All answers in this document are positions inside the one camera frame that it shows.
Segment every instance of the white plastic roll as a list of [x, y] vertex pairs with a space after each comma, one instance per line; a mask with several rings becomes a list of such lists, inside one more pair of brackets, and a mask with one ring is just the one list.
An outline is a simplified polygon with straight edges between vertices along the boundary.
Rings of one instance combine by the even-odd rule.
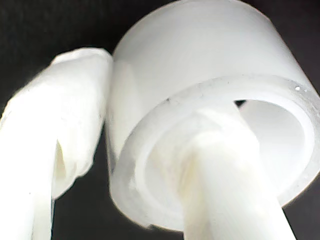
[[318, 94], [271, 21], [248, 4], [168, 4], [134, 25], [113, 59], [106, 121], [110, 191], [137, 224], [184, 230], [183, 206], [152, 153], [173, 126], [221, 102], [246, 100], [240, 114], [258, 139], [257, 161], [280, 206], [319, 172]]
[[0, 239], [51, 239], [52, 199], [93, 163], [112, 63], [103, 49], [63, 53], [8, 102], [0, 121]]

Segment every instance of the white tube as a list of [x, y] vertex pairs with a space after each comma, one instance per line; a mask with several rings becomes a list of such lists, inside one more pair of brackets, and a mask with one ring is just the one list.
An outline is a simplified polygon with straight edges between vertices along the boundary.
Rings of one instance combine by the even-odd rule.
[[61, 54], [8, 102], [0, 121], [0, 239], [51, 238], [52, 199], [92, 165], [112, 63], [103, 49]]
[[262, 168], [259, 143], [232, 102], [179, 122], [149, 160], [181, 203], [185, 239], [295, 239]]
[[259, 159], [281, 206], [317, 176], [318, 94], [271, 21], [250, 5], [175, 1], [137, 22], [113, 58], [110, 192], [135, 223], [184, 230], [182, 206], [153, 165], [153, 152], [173, 126], [221, 102], [247, 101], [243, 118], [259, 140]]

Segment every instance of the translucent plastic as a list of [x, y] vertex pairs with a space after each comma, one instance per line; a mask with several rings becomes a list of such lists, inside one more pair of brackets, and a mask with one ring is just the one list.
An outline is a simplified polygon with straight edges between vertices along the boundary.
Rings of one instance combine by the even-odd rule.
[[149, 161], [182, 205], [184, 239], [295, 239], [262, 168], [259, 142], [232, 102], [179, 122]]
[[173, 126], [221, 102], [246, 100], [240, 114], [281, 206], [319, 172], [319, 97], [270, 20], [251, 6], [171, 3], [133, 26], [113, 59], [110, 191], [134, 222], [184, 230], [181, 201], [151, 158]]
[[61, 54], [7, 103], [0, 121], [0, 239], [51, 239], [52, 199], [92, 165], [112, 63], [103, 49]]

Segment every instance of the black background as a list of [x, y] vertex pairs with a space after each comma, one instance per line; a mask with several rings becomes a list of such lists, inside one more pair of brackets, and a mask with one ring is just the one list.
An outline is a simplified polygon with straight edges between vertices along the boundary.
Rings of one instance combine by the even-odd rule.
[[[170, 0], [0, 0], [0, 106], [52, 58], [83, 46], [110, 53], [124, 33]], [[246, 0], [266, 14], [320, 91], [320, 1]], [[108, 191], [104, 137], [89, 173], [56, 201], [53, 240], [175, 239], [126, 220]], [[284, 208], [297, 240], [320, 239], [320, 179]]]

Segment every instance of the white cylinder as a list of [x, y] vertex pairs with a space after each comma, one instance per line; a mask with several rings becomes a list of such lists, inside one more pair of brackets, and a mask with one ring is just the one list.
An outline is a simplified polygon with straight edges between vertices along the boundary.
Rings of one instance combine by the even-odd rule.
[[[270, 20], [248, 4], [166, 5], [134, 25], [113, 58], [110, 191], [136, 223], [184, 229], [182, 206], [150, 154], [174, 125], [220, 102], [246, 100], [240, 113], [263, 149], [261, 164], [281, 206], [319, 172], [319, 97]], [[268, 112], [263, 121], [257, 109]]]
[[257, 156], [214, 131], [185, 148], [190, 162], [179, 193], [185, 240], [296, 240]]

